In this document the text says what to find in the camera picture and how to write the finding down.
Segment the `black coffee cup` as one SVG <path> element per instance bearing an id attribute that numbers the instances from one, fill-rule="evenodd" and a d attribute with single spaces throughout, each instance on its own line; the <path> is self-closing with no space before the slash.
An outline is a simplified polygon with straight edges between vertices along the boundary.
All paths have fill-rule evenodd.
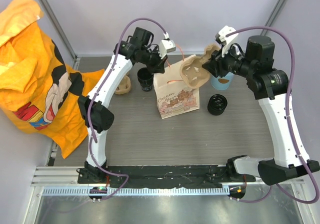
<path id="1" fill-rule="evenodd" d="M 148 92 L 152 90 L 154 75 L 146 67 L 138 70 L 137 79 L 144 91 Z"/>

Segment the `paper bag with orange handles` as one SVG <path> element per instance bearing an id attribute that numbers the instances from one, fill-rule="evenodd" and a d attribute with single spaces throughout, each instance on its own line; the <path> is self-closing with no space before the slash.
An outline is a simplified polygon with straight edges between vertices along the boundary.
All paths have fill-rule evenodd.
<path id="1" fill-rule="evenodd" d="M 180 76 L 182 64 L 193 57 L 195 55 L 184 57 L 165 67 L 163 74 L 154 74 L 153 87 L 156 94 L 156 105 L 162 119 L 199 109 L 199 89 L 189 87 Z"/>

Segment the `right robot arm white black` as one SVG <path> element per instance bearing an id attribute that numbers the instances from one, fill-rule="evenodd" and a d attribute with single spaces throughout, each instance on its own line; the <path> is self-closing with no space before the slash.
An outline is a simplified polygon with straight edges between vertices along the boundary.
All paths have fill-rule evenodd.
<path id="1" fill-rule="evenodd" d="M 287 95 L 289 79 L 284 71 L 273 67 L 274 42 L 266 36 L 251 36 L 243 51 L 235 42 L 236 37 L 217 35 L 216 40 L 222 47 L 211 54 L 203 68 L 215 77 L 232 73 L 246 79 L 267 120 L 274 156 L 267 159 L 246 155 L 230 158 L 227 178 L 238 181 L 248 174 L 261 178 L 267 185 L 274 185 L 306 175 L 303 161 L 311 172 L 319 171 L 319 162 L 310 159 L 302 144 L 292 107 L 286 107 L 286 100 L 291 100 Z"/>

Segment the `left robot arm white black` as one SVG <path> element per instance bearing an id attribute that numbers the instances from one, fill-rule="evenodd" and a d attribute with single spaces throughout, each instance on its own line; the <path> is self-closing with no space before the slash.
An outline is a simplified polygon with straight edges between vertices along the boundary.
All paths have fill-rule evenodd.
<path id="1" fill-rule="evenodd" d="M 117 43 L 103 76 L 86 96 L 79 96 L 78 106 L 88 131 L 88 155 L 83 168 L 77 170 L 78 183 L 102 183 L 106 179 L 106 135 L 115 116 L 109 110 L 110 101 L 135 63 L 146 65 L 150 73 L 164 73 L 166 52 L 150 49 L 154 35 L 137 27 L 127 40 Z"/>

